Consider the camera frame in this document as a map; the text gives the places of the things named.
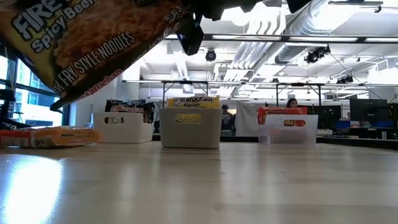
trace person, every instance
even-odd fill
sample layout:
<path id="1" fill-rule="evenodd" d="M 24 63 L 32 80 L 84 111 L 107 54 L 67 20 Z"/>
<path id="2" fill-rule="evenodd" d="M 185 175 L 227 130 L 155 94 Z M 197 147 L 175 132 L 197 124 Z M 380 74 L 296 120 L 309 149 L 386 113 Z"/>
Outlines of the person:
<path id="1" fill-rule="evenodd" d="M 297 108 L 297 100 L 295 98 L 290 98 L 286 104 L 287 108 Z"/>
<path id="2" fill-rule="evenodd" d="M 223 105 L 221 109 L 223 110 L 223 120 L 221 124 L 221 130 L 233 134 L 234 122 L 235 122 L 234 116 L 230 112 L 228 112 L 229 107 L 227 105 Z"/>

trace instant noodle packet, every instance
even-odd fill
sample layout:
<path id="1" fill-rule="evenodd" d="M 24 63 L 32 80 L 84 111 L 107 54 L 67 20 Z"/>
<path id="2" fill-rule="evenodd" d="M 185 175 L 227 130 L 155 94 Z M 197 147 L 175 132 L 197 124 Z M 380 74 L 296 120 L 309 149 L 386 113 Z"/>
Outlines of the instant noodle packet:
<path id="1" fill-rule="evenodd" d="M 0 0 L 0 13 L 0 42 L 61 96 L 51 110 L 96 93 L 192 17 L 183 0 Z"/>
<path id="2" fill-rule="evenodd" d="M 181 97 L 168 99 L 169 108 L 220 108 L 220 97 Z"/>
<path id="3" fill-rule="evenodd" d="M 0 130 L 0 146 L 52 148 L 84 146 L 96 143 L 101 135 L 94 129 L 54 127 Z"/>
<path id="4" fill-rule="evenodd" d="M 152 124 L 152 122 L 154 122 L 155 103 L 154 102 L 141 103 L 141 102 L 142 100 L 129 101 L 129 102 L 107 100 L 105 112 L 141 113 L 143 122 L 147 124 Z"/>
<path id="5" fill-rule="evenodd" d="M 279 108 L 279 107 L 272 107 L 266 108 L 261 107 L 258 110 L 257 114 L 257 122 L 258 125 L 263 125 L 266 123 L 266 117 L 269 114 L 288 114 L 288 115 L 298 115 L 298 114 L 307 114 L 308 108 Z"/>

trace clear plastic bin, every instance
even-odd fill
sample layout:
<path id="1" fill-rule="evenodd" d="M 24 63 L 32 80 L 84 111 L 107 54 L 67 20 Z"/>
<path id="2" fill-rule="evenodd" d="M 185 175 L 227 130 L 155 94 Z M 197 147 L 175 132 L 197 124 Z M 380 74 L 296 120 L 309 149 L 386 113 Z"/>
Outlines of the clear plastic bin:
<path id="1" fill-rule="evenodd" d="M 259 142 L 315 145 L 317 127 L 318 115 L 267 115 L 266 124 L 259 125 Z"/>

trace table surface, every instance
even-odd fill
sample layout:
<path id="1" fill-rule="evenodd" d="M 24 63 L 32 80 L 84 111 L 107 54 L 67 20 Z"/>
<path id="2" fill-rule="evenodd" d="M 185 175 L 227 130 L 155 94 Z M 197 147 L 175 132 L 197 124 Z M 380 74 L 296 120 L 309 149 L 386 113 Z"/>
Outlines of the table surface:
<path id="1" fill-rule="evenodd" d="M 0 149 L 0 223 L 397 223 L 398 154 L 360 147 Z"/>

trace storage bin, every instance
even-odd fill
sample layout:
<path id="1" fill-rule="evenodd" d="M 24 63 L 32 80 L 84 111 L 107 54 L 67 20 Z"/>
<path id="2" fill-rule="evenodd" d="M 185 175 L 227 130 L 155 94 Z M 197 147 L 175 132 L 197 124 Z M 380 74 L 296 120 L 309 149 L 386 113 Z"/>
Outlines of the storage bin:
<path id="1" fill-rule="evenodd" d="M 154 124 L 144 123 L 141 113 L 94 113 L 94 129 L 103 143 L 143 143 L 152 140 Z"/>
<path id="2" fill-rule="evenodd" d="M 223 111 L 218 108 L 161 108 L 163 147 L 217 149 Z"/>
<path id="3" fill-rule="evenodd" d="M 267 115 L 265 125 L 259 125 L 259 142 L 267 145 L 315 145 L 317 127 L 318 115 Z"/>

